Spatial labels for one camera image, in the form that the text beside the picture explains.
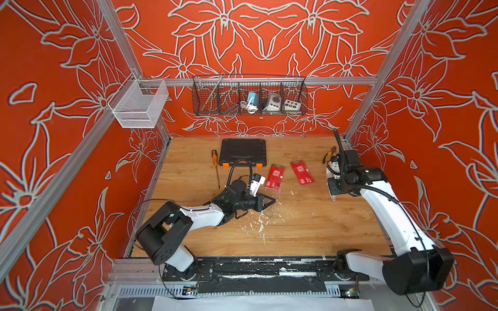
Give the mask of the red ruler set package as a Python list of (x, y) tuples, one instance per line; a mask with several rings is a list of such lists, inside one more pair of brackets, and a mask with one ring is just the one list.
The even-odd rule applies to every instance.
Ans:
[(327, 185), (329, 190), (329, 195), (333, 201), (337, 199), (337, 196), (341, 193), (337, 188), (336, 179), (332, 177), (327, 178)]
[(313, 184), (315, 182), (304, 161), (293, 161), (290, 165), (301, 186)]
[(278, 164), (272, 164), (268, 177), (266, 179), (265, 187), (267, 189), (280, 191), (284, 175), (285, 175), (284, 166)]

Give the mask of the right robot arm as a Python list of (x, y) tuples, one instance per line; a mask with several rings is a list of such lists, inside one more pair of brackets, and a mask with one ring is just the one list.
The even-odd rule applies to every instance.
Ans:
[(355, 150), (346, 150), (334, 132), (338, 153), (325, 165), (331, 196), (362, 197), (370, 205), (394, 255), (371, 255), (360, 249), (338, 251), (333, 266), (337, 277), (349, 280), (357, 274), (384, 282), (397, 295), (443, 289), (455, 263), (447, 248), (437, 246), (415, 223), (378, 167), (364, 166)]

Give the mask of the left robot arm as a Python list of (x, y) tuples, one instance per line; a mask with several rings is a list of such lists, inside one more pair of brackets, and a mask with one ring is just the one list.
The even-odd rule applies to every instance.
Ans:
[(198, 207), (184, 207), (168, 200), (137, 230), (135, 240), (153, 264), (167, 264), (189, 277), (197, 271), (198, 260), (182, 245), (187, 234), (224, 225), (238, 211), (262, 212), (275, 204), (275, 198), (258, 192), (259, 185), (255, 180), (251, 186), (242, 180), (233, 181), (214, 199)]

